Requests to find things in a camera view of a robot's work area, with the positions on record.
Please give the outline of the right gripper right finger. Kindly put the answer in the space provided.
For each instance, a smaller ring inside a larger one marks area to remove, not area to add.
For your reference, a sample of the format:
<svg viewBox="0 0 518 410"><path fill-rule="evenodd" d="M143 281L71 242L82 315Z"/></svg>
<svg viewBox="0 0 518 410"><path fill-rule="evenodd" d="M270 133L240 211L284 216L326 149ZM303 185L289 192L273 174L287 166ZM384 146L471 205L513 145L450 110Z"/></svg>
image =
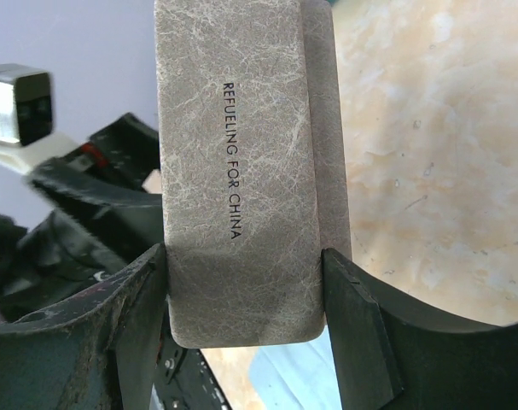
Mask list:
<svg viewBox="0 0 518 410"><path fill-rule="evenodd" d="M343 408L518 409L518 323L428 305L335 249L322 269Z"/></svg>

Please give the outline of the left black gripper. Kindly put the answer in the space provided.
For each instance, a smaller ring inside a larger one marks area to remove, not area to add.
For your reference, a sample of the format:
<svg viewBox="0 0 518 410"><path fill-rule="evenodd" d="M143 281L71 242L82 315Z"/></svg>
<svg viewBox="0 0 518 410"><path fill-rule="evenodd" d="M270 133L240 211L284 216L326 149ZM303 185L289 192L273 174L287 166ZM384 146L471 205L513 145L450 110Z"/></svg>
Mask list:
<svg viewBox="0 0 518 410"><path fill-rule="evenodd" d="M156 130L124 114L85 142L55 134L0 162L51 211L32 229L0 214L0 313L23 316L108 278L163 239Z"/></svg>

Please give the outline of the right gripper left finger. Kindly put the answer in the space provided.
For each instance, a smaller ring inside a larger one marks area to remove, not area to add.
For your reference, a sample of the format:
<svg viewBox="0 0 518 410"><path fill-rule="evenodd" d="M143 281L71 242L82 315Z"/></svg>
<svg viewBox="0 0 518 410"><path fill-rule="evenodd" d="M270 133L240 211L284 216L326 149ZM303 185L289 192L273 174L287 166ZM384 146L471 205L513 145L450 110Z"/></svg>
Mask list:
<svg viewBox="0 0 518 410"><path fill-rule="evenodd" d="M165 262L157 244L107 280L0 324L0 409L147 409Z"/></svg>

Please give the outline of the grey glasses case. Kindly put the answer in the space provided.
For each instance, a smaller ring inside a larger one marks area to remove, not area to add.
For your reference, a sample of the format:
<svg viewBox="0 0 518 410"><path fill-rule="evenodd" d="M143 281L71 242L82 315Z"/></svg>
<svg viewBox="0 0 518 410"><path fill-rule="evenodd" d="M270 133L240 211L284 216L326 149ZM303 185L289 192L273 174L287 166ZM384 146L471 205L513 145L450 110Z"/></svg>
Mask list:
<svg viewBox="0 0 518 410"><path fill-rule="evenodd" d="M172 335L311 340L321 253L351 253L330 4L159 1L154 19Z"/></svg>

